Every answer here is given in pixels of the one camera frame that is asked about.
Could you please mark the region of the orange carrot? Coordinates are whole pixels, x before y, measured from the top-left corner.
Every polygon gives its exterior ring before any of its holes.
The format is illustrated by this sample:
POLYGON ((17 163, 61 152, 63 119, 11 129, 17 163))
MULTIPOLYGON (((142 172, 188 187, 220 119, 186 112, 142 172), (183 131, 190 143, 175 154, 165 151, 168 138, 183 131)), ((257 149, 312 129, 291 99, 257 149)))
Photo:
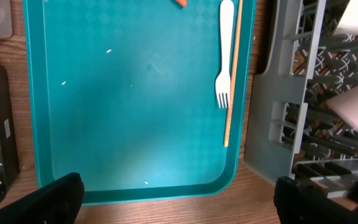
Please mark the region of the orange carrot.
POLYGON ((187 0, 175 0, 181 7, 185 7, 187 5, 187 0))

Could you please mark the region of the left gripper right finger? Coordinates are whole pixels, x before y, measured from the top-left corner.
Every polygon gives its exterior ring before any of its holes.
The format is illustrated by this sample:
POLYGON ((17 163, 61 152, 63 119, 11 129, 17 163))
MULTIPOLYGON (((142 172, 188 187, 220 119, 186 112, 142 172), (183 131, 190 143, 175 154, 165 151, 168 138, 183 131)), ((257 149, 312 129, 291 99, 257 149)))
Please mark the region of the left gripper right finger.
POLYGON ((276 181, 273 197, 281 223, 352 224, 358 223, 358 213, 328 199, 313 187, 289 178, 276 181))

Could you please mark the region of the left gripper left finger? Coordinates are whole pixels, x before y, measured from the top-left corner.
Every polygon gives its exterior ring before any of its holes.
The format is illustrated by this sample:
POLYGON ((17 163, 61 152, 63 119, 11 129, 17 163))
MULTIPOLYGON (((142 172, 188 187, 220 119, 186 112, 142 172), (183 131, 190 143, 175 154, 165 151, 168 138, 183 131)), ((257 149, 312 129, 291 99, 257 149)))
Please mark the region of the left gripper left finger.
POLYGON ((79 173, 72 172, 0 209, 0 224, 74 223, 85 194, 79 173))

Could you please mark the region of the white plastic fork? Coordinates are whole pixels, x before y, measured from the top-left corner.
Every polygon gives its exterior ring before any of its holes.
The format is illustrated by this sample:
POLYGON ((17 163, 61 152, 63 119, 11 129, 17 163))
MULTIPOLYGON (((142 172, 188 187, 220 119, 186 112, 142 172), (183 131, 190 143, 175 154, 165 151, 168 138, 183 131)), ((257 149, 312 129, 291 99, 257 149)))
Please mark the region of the white plastic fork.
POLYGON ((221 43, 221 70, 215 81, 216 97, 219 108, 228 109, 230 99, 230 61, 232 31, 234 23, 234 3, 222 0, 219 5, 219 31, 221 43))

